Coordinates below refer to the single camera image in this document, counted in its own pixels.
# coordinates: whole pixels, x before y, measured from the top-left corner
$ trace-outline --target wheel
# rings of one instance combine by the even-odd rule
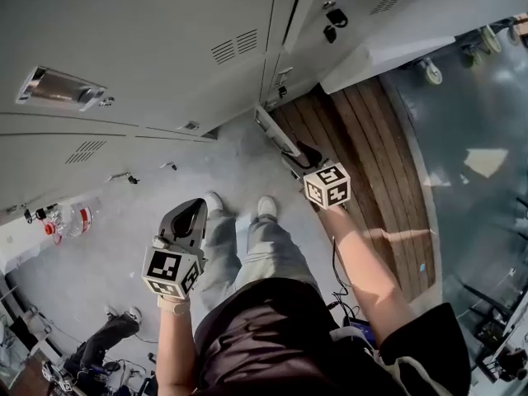
[[[521,36],[513,25],[508,28],[508,39],[513,45],[519,45],[521,43]]]
[[[482,64],[482,55],[475,47],[469,49],[469,54],[471,55],[471,61],[473,62],[473,66],[480,66]]]
[[[426,61],[425,75],[426,80],[431,85],[440,85],[442,83],[442,72],[430,59]]]
[[[502,51],[501,43],[489,25],[480,28],[480,36],[482,36],[482,40],[489,51],[492,53],[500,53]]]

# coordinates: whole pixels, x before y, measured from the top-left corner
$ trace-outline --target locker vent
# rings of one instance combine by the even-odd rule
[[[374,9],[370,11],[369,15],[375,15],[376,13],[380,12],[387,12],[389,9],[392,9],[393,6],[399,1],[400,0],[382,0]]]
[[[237,54],[244,54],[250,50],[256,49],[257,45],[257,30],[252,30],[238,35],[234,40],[225,41],[224,43],[213,47],[211,49],[211,54],[217,64],[222,64],[233,59]]]
[[[77,151],[69,156],[65,164],[80,163],[87,161],[106,141],[84,141]]]

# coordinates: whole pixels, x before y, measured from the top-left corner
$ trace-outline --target person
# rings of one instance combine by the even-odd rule
[[[497,357],[500,368],[499,378],[507,382],[523,380],[528,374],[525,368],[526,361],[528,361],[528,355],[524,349],[518,347],[512,351],[505,347]]]
[[[191,301],[158,297],[160,396],[469,392],[468,352],[450,305],[416,318],[342,207],[321,216],[379,352],[334,322],[272,198],[258,202],[243,262],[234,216],[215,193],[205,201],[208,262],[191,301],[201,299],[209,312],[193,339]]]
[[[134,336],[141,324],[141,313],[135,307],[118,315],[107,305],[105,314],[106,323],[64,362],[64,369],[73,376],[75,385],[88,396],[99,396],[106,392],[105,384],[97,380],[99,372],[108,370],[108,366],[103,365],[106,352],[121,340]],[[111,370],[117,370],[118,366],[113,363]]]

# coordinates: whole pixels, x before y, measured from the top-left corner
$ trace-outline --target person's leg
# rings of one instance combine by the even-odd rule
[[[207,263],[198,279],[195,295],[210,312],[231,294],[231,285],[241,263],[237,257],[234,216],[224,209],[216,194],[210,192],[205,201],[210,211],[205,228],[204,257]]]
[[[91,365],[102,365],[106,351],[117,345],[121,340],[134,336],[139,331],[139,321],[136,315],[123,313],[106,322],[97,332],[86,341],[82,354],[81,367],[90,368]]]
[[[235,281],[236,290],[247,283],[282,277],[309,283],[318,291],[304,255],[278,223],[270,197],[259,201],[258,216],[249,227],[247,256]]]

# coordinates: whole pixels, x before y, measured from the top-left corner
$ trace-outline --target gray jeans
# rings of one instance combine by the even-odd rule
[[[196,296],[207,312],[248,283],[271,277],[303,281],[319,292],[304,255],[275,217],[264,214],[253,220],[243,262],[237,256],[235,218],[231,214],[212,211],[205,233],[204,253],[208,261],[198,280]]]

